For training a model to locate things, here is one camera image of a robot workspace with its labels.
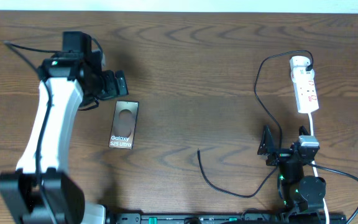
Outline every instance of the wood grain surface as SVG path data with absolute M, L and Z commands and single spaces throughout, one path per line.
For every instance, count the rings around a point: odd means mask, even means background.
M 320 109 L 313 113 L 321 144 L 316 163 L 358 176 L 358 15 L 198 14 L 0 11 L 0 172 L 14 170 L 38 105 L 37 76 L 2 44 L 61 48 L 62 32 L 95 36 L 106 68 L 126 72 L 140 102 L 133 150 L 108 148 L 116 102 L 78 112 L 70 144 L 70 175 L 86 199 L 115 211 L 145 213 L 242 212 L 283 206 L 274 175 L 254 198 L 214 191 L 202 179 L 201 149 L 210 181 L 252 193 L 272 167 L 257 155 L 262 128 L 277 128 L 257 103 L 253 83 L 261 61 L 307 49 L 315 58 Z M 25 52 L 36 65 L 49 55 Z M 283 146 L 308 126 L 298 114 L 290 56 L 268 61 L 258 91 L 283 127 Z M 310 167 L 305 167 L 312 174 Z M 331 212 L 348 217 L 358 205 L 358 183 L 321 171 Z M 12 223 L 0 197 L 0 223 Z

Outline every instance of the power cord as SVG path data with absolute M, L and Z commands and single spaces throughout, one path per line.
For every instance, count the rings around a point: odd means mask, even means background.
M 30 62 L 30 60 L 28 58 L 26 58 L 23 54 L 21 54 L 19 51 L 17 51 L 14 47 L 17 47 L 19 49 L 24 49 L 24 50 L 31 50 L 31 51 L 36 51 L 36 52 L 43 52 L 43 53 L 53 53 L 53 52 L 48 52 L 46 50 L 39 50 L 39 49 L 31 49 L 28 47 L 22 47 L 16 44 L 12 44 L 9 41 L 4 41 L 4 44 L 6 45 L 6 47 L 8 47 L 9 50 L 11 50 L 12 52 L 14 52 L 17 56 L 19 56 L 26 64 L 28 64 L 37 74 L 39 74 L 37 68 L 34 66 L 33 63 Z M 42 181 L 42 170 L 41 170 L 41 145 L 42 145 L 42 139 L 44 138 L 44 132 L 45 132 L 45 128 L 47 125 L 47 121 L 48 121 L 48 117 L 49 117 L 49 113 L 50 113 L 50 109 L 52 108 L 52 94 L 51 91 L 49 89 L 49 87 L 46 84 L 45 80 L 42 80 L 42 83 L 44 84 L 47 93 L 48 93 L 48 103 L 47 103 L 47 110 L 45 112 L 45 116 L 44 116 L 44 121 L 42 122 L 42 126 L 41 126 L 41 130 L 40 130 L 40 135 L 38 138 L 38 142 L 37 142 L 37 149 L 35 151 L 35 176 L 37 177 L 37 184 L 40 187 L 40 196 L 42 199 L 42 202 L 44 203 L 46 209 L 49 212 L 50 218 L 53 222 L 53 224 L 58 224 L 55 214 L 53 213 L 53 210 L 49 204 L 48 198 L 46 197 L 45 194 L 45 188 L 43 185 L 43 181 Z
M 218 192 L 222 192 L 222 193 L 225 193 L 225 194 L 228 194 L 228 195 L 232 195 L 232 196 L 235 196 L 235 197 L 240 197 L 240 198 L 252 198 L 253 196 L 255 196 L 255 195 L 260 191 L 260 189 L 262 188 L 262 186 L 265 184 L 266 180 L 278 169 L 278 167 L 274 168 L 274 170 L 272 170 L 272 171 L 268 174 L 268 176 L 264 179 L 264 181 L 262 181 L 262 183 L 260 184 L 260 186 L 258 187 L 258 189 L 257 189 L 253 194 L 250 194 L 250 195 L 240 195 L 240 194 L 232 193 L 232 192 L 230 192 L 230 191 L 221 189 L 221 188 L 219 188 L 219 187 L 213 185 L 213 184 L 208 180 L 208 178 L 205 176 L 204 169 L 203 169 L 203 165 L 202 165 L 202 163 L 201 163 L 201 153 L 200 153 L 200 150 L 197 151 L 197 156 L 198 156 L 198 164 L 200 165 L 201 174 L 203 175 L 205 182 L 206 182 L 212 189 L 217 190 Z
M 309 123 L 310 123 L 310 135 L 314 136 L 313 118 L 311 116 L 311 113 L 308 113 L 308 116 L 309 116 Z M 318 177 L 317 168 L 313 167 L 313 173 L 315 177 Z M 324 214 L 326 216 L 326 224 L 329 224 L 329 213 L 328 213 L 328 207 L 325 198 L 323 198 L 323 203 L 324 203 Z
M 283 130 L 281 129 L 281 126 L 280 124 L 278 123 L 278 121 L 273 117 L 273 115 L 269 112 L 269 110 L 265 107 L 265 105 L 262 103 L 262 101 L 259 99 L 259 96 L 258 94 L 256 94 L 256 84 L 258 82 L 258 79 L 259 79 L 259 75 L 260 75 L 260 70 L 262 69 L 262 66 L 263 64 L 265 63 L 265 61 L 267 61 L 268 59 L 271 59 L 271 58 L 275 58 L 275 57 L 279 57 L 279 56 L 284 56 L 284 55 L 288 55 L 288 54 L 295 54 L 295 53 L 301 53 L 301 52 L 306 52 L 306 53 L 309 53 L 310 54 L 310 57 L 311 57 L 311 63 L 309 66 L 307 66 L 306 68 L 306 71 L 310 71 L 311 69 L 313 69 L 313 55 L 311 54 L 310 51 L 308 50 L 293 50 L 293 51 L 290 51 L 290 52 L 285 52 L 285 53 L 281 53 L 281 54 L 276 54 L 276 55 L 272 55 L 272 56 L 269 56 L 267 58 L 265 58 L 265 60 L 262 61 L 262 63 L 260 64 L 259 66 L 259 70 L 258 70 L 258 74 L 256 76 L 256 79 L 255 79 L 255 84 L 254 84 L 254 93 L 255 93 L 255 97 L 256 99 L 259 101 L 260 105 L 262 105 L 262 107 L 265 109 L 266 113 L 270 116 L 270 118 L 274 121 L 274 123 L 276 123 L 276 125 L 278 126 L 278 129 L 280 131 L 280 141 L 279 141 L 279 144 L 278 144 L 278 148 L 281 149 L 281 145 L 282 145 L 282 141 L 283 141 Z
M 325 171 L 333 172 L 333 173 L 335 173 L 335 174 L 341 174 L 341 175 L 344 175 L 344 176 L 346 176 L 346 177 L 350 177 L 350 178 L 352 178 L 352 179 L 354 179 L 354 180 L 356 180 L 356 181 L 358 182 L 358 178 L 357 178 L 357 177 L 355 177 L 355 176 L 353 176 L 353 175 L 351 175 L 351 174 L 345 173 L 345 172 L 343 172 L 343 171 L 339 171 L 339 170 L 336 170 L 336 169 L 331 169 L 331 168 L 319 166 L 319 165 L 317 165 L 317 164 L 312 164 L 312 163 L 307 163 L 307 164 L 308 164 L 309 166 L 315 167 L 315 168 L 317 168 L 317 169 L 322 169 L 322 170 L 325 170 Z M 358 206 L 357 206 L 356 210 L 354 211 L 354 213 L 350 216 L 350 218 L 347 219 L 346 224 L 349 224 L 349 223 L 354 219 L 354 217 L 355 217 L 357 214 L 358 214 Z
M 102 49 L 102 46 L 100 46 L 98 40 L 96 40 L 94 37 L 92 37 L 92 40 L 93 42 L 95 42 L 95 44 L 98 46 L 100 52 L 101 52 L 101 55 L 103 57 L 103 49 Z M 59 53 L 61 52 L 60 50 L 42 50 L 42 49 L 35 49 L 35 48 L 32 48 L 32 47 L 24 47 L 24 46 L 21 46 L 21 45 L 17 45 L 17 44 L 13 44 L 13 43 L 10 43 L 9 41 L 4 41 L 4 44 L 7 44 L 9 43 L 9 45 L 11 47 L 15 47 L 15 48 L 18 48 L 18 49 L 23 49 L 23 50 L 29 50 L 29 51 L 33 51 L 33 52 L 40 52 L 40 53 Z

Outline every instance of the switch on power strip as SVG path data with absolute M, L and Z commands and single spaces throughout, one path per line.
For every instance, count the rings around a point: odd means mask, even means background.
M 290 60 L 291 79 L 299 113 L 311 113 L 318 109 L 314 70 L 306 71 L 308 65 L 310 60 L 304 56 L 294 56 Z

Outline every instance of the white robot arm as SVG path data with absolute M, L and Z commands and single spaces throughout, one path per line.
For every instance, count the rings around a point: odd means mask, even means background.
M 0 175 L 0 193 L 16 223 L 111 221 L 106 208 L 85 202 L 82 190 L 68 177 L 68 150 L 78 108 L 128 94 L 122 71 L 102 71 L 103 50 L 94 40 L 99 49 L 92 51 L 92 40 L 82 32 L 64 32 L 63 50 L 45 59 L 38 69 L 13 50 L 41 79 L 29 143 L 16 171 Z M 8 43 L 11 50 L 12 46 L 29 50 Z

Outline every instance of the black cable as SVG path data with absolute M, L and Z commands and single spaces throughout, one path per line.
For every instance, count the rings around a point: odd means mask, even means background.
M 14 49 L 13 48 L 14 46 L 12 45 L 12 43 L 10 43 L 9 41 L 4 41 L 4 44 L 6 45 L 6 47 L 8 47 L 9 50 L 11 50 L 16 55 L 18 55 L 37 74 L 39 74 L 39 72 L 38 72 L 37 68 L 34 66 L 34 64 L 31 63 L 30 60 L 27 59 L 23 54 L 21 54 L 19 51 Z M 42 122 L 40 135 L 38 137 L 37 149 L 35 151 L 35 176 L 37 177 L 37 183 L 40 186 L 40 195 L 41 195 L 42 201 L 43 201 L 45 207 L 47 208 L 47 210 L 49 211 L 50 218 L 52 219 L 53 224 L 57 224 L 55 214 L 53 213 L 53 210 L 50 207 L 48 198 L 45 196 L 45 189 L 44 189 L 44 186 L 42 185 L 42 176 L 41 176 L 41 172 L 42 172 L 41 171 L 41 164 L 40 164 L 40 160 L 41 160 L 41 145 L 42 145 L 42 139 L 44 138 L 44 132 L 45 132 L 48 117 L 49 117 L 49 114 L 50 114 L 50 109 L 52 108 L 52 93 L 50 92 L 50 89 L 48 88 L 45 80 L 42 80 L 42 83 L 44 84 L 44 86 L 45 86 L 45 88 L 47 90 L 47 93 L 48 93 L 48 103 L 47 103 L 47 110 L 46 110 L 45 116 L 44 116 L 44 121 Z
M 198 156 L 198 164 L 200 165 L 200 170 L 201 170 L 201 174 L 203 175 L 204 177 L 204 180 L 205 182 L 214 190 L 217 190 L 218 192 L 222 192 L 222 193 L 225 193 L 225 194 L 228 194 L 228 195 L 232 195 L 232 196 L 236 196 L 236 197 L 240 197 L 240 198 L 252 198 L 253 196 L 255 196 L 259 191 L 260 189 L 262 188 L 262 186 L 265 184 L 266 180 L 277 170 L 278 167 L 274 168 L 273 171 L 271 171 L 268 176 L 264 179 L 264 181 L 260 184 L 260 186 L 258 187 L 258 189 L 253 193 L 253 194 L 250 194 L 250 195 L 239 195 L 239 194 L 236 194 L 236 193 L 232 193 L 230 191 L 227 191 L 227 190 L 224 190 L 224 189 L 221 189 L 215 185 L 213 185 L 209 180 L 208 178 L 205 176 L 205 173 L 204 173 L 204 169 L 203 169 L 203 165 L 201 164 L 201 153 L 200 153 L 200 150 L 197 151 L 197 156 Z
M 268 221 L 267 218 L 265 217 L 265 215 L 262 214 L 262 213 L 260 213 L 257 208 L 248 208 L 247 210 L 245 210 L 245 211 L 241 214 L 241 220 L 245 220 L 244 215 L 246 215 L 246 213 L 248 213 L 249 210 L 255 210 L 255 211 L 257 211 L 258 214 L 260 214 L 260 215 L 264 218 L 265 221 Z
M 277 54 L 277 55 L 272 55 L 272 56 L 269 56 L 269 57 L 265 58 L 265 60 L 263 60 L 262 63 L 260 64 L 260 66 L 259 66 L 258 74 L 257 74 L 256 79 L 255 79 L 254 93 L 255 93 L 256 99 L 259 101 L 259 103 L 260 103 L 260 104 L 262 105 L 262 107 L 265 109 L 266 113 L 270 116 L 270 118 L 277 124 L 278 129 L 280 130 L 280 141 L 279 141 L 279 144 L 278 144 L 278 148 L 279 148 L 279 149 L 281 149 L 281 145 L 282 145 L 282 141 L 283 141 L 283 130 L 281 129 L 281 126 L 280 126 L 280 124 L 278 123 L 278 121 L 273 117 L 273 115 L 268 111 L 268 109 L 265 107 L 265 105 L 264 105 L 264 104 L 262 103 L 262 101 L 259 99 L 258 94 L 256 94 L 256 84 L 257 84 L 258 79 L 259 79 L 260 70 L 262 69 L 262 65 L 265 63 L 265 61 L 267 61 L 267 60 L 270 59 L 270 58 L 275 58 L 275 57 L 279 57 L 279 56 L 283 56 L 283 55 L 294 54 L 294 53 L 300 53 L 300 52 L 307 52 L 307 53 L 310 54 L 311 63 L 310 63 L 310 65 L 307 66 L 307 68 L 306 68 L 306 71 L 310 71 L 310 70 L 313 68 L 313 55 L 311 54 L 311 52 L 308 51 L 308 50 L 293 50 L 293 51 L 290 51 L 290 52 L 285 52 L 285 53 L 281 53 L 281 54 Z
M 319 213 L 319 212 L 316 212 L 316 215 L 317 215 L 318 223 L 319 223 L 319 224 L 321 224 L 321 217 L 320 217 L 320 213 Z
M 352 178 L 352 179 L 354 179 L 354 180 L 356 180 L 358 182 L 358 178 L 353 176 L 353 175 L 351 175 L 351 174 L 348 174 L 348 173 L 345 173 L 345 172 L 342 172 L 342 171 L 339 171 L 339 170 L 335 170 L 335 169 L 330 169 L 330 168 L 327 168 L 327 167 L 322 167 L 322 166 L 312 164 L 312 163 L 308 163 L 308 165 L 311 166 L 311 167 L 315 167 L 317 169 L 322 169 L 322 170 L 333 172 L 335 174 L 341 174 L 341 175 L 344 175 L 346 177 L 350 177 L 350 178 Z M 358 214 L 358 206 L 357 206 L 356 210 L 354 211 L 354 213 L 351 215 L 351 217 L 347 219 L 346 224 L 350 223 L 357 214 Z
M 78 109 L 78 111 L 88 111 L 88 110 L 93 110 L 95 108 L 98 108 L 99 107 L 99 101 L 98 101 L 98 99 L 96 97 L 94 99 L 94 103 L 95 103 L 94 105 L 89 106 L 89 107 L 84 108 L 84 109 Z
M 100 60 L 103 60 L 103 49 L 102 49 L 102 46 L 100 46 L 99 42 L 98 42 L 95 38 L 92 37 L 92 40 L 93 40 L 93 42 L 95 42 L 95 44 L 98 46 L 98 49 L 99 49 L 100 52 L 101 52 Z
M 284 199 L 283 198 L 283 194 L 281 194 L 281 188 L 280 188 L 280 173 L 277 174 L 277 190 L 278 190 L 278 196 L 280 196 L 281 199 Z
M 20 46 L 20 45 L 17 45 L 17 44 L 12 44 L 12 43 L 9 43 L 12 47 L 16 47 L 18 49 L 23 49 L 23 50 L 29 50 L 29 51 L 34 51 L 34 52 L 41 52 L 41 53 L 58 53 L 60 52 L 59 50 L 41 50 L 41 49 L 34 49 L 34 48 L 31 48 L 31 47 L 23 47 L 23 46 Z

